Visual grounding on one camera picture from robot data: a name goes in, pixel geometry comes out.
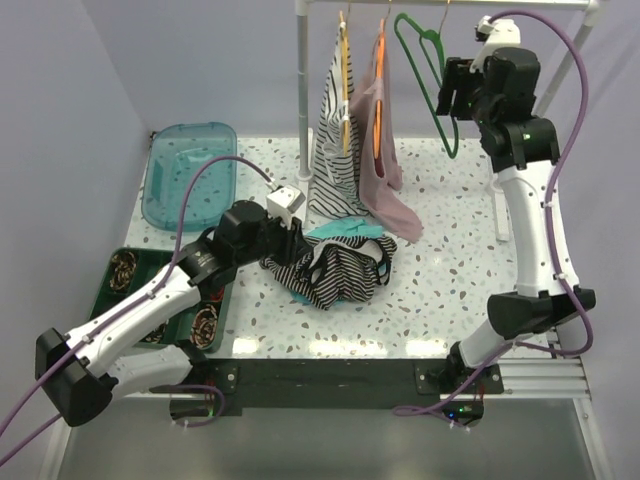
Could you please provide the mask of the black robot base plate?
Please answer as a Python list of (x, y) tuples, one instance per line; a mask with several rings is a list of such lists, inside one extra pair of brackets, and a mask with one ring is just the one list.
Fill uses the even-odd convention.
[(444, 359), (215, 359), (166, 391), (193, 397), (172, 402), (174, 419), (355, 409), (470, 425), (483, 417), (485, 397), (504, 386), (496, 365), (476, 372)]

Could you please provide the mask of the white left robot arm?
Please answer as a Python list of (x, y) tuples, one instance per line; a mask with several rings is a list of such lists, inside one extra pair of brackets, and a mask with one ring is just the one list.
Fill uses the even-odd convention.
[(303, 194), (281, 188), (266, 202), (235, 202), (217, 226), (204, 230), (115, 307), (66, 334), (51, 328), (37, 338), (37, 384), (69, 426), (88, 423), (136, 390), (177, 385), (196, 392), (205, 385), (204, 357), (186, 341), (133, 360), (122, 354), (231, 283), (239, 268), (265, 258), (290, 264), (306, 250), (297, 216)]

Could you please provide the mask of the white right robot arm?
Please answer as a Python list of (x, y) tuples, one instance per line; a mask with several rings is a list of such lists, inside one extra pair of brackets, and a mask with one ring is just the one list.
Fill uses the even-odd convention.
[(512, 345), (588, 311), (593, 290), (581, 287), (564, 238), (558, 194), (551, 179), (560, 159), (553, 123), (532, 109), (540, 64), (535, 53), (501, 47), (482, 66), (447, 59), (437, 112), (472, 120), (490, 157), (509, 210), (516, 246), (513, 291), (493, 294), (488, 318), (455, 343), (435, 379), (459, 393), (481, 380), (481, 371)]

